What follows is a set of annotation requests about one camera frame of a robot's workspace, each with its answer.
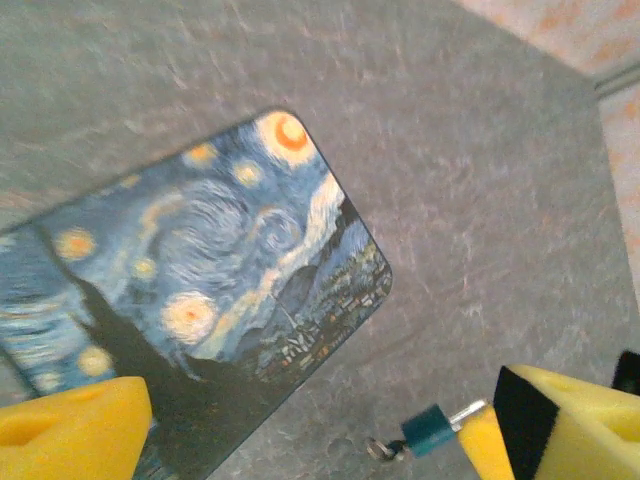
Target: swirling sky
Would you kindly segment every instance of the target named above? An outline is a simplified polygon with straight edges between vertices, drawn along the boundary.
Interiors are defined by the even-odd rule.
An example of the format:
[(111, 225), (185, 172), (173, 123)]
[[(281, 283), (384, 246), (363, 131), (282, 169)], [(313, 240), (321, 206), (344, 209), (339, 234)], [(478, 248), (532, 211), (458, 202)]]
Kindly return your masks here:
[[(272, 112), (37, 222), (74, 273), (161, 351), (232, 360), (329, 240), (343, 199), (300, 123)], [(367, 238), (362, 229), (350, 241)], [(0, 268), (0, 335), (25, 368), (77, 383), (109, 375), (74, 323), (91, 321), (79, 293), (28, 224), (2, 239)], [(104, 368), (78, 370), (83, 358)]]

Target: painting print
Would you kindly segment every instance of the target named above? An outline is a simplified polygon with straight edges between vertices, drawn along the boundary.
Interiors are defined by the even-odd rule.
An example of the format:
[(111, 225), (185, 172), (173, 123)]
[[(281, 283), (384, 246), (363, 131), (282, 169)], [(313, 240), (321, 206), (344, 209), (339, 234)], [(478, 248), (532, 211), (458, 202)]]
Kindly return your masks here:
[(281, 111), (6, 233), (0, 269), (0, 345), (34, 395), (145, 378), (140, 479), (208, 475), (391, 287)]

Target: gray table surface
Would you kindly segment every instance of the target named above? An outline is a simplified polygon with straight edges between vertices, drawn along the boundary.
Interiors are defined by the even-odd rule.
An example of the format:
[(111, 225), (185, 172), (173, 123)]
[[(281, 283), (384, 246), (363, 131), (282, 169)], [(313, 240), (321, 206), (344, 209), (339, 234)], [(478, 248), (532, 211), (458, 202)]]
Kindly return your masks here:
[(212, 478), (476, 478), (455, 444), (379, 466), (363, 440), (503, 364), (608, 383), (640, 344), (590, 83), (445, 0), (7, 0), (0, 42), (0, 225), (280, 104), (393, 267)]

